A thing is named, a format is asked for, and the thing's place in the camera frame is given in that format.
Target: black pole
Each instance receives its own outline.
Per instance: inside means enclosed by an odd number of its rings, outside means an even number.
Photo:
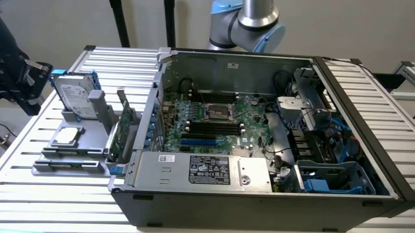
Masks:
[[[165,0],[167,46],[177,47],[175,0]]]
[[[115,23],[118,29],[119,40],[122,42],[122,46],[130,48],[130,39],[129,39],[129,31],[126,26],[125,12],[122,0],[110,0],[110,5],[113,8],[113,12],[115,15]]]

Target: motherboard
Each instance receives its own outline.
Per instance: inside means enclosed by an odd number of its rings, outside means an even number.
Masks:
[[[270,138],[265,107],[255,95],[167,92],[163,150],[263,157]]]

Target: white wall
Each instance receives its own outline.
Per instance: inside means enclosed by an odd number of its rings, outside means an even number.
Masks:
[[[213,0],[177,0],[178,47],[206,48]],[[415,61],[414,0],[275,0],[286,38],[277,53],[360,58],[377,72]],[[166,46],[163,0],[125,0],[134,45]]]

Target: power supply label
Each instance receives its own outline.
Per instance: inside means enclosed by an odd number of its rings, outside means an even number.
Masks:
[[[190,156],[189,181],[198,184],[230,185],[229,157]]]

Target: green circuit board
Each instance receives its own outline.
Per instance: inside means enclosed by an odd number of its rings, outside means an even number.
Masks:
[[[262,145],[270,138],[269,124],[265,123],[265,103],[258,102],[254,95],[241,95],[238,101],[233,104],[194,102],[187,96],[175,92],[167,92],[165,102],[171,108],[165,112],[166,117],[166,152],[185,152],[182,148],[182,134],[186,132],[187,121],[191,122],[218,122],[238,123],[245,125],[242,135],[217,135],[217,146],[187,146],[191,153],[235,154],[250,151],[251,157],[263,157]]]
[[[114,141],[111,143],[111,159],[123,155],[133,120],[133,109],[129,101],[123,102],[123,113],[119,118]]]

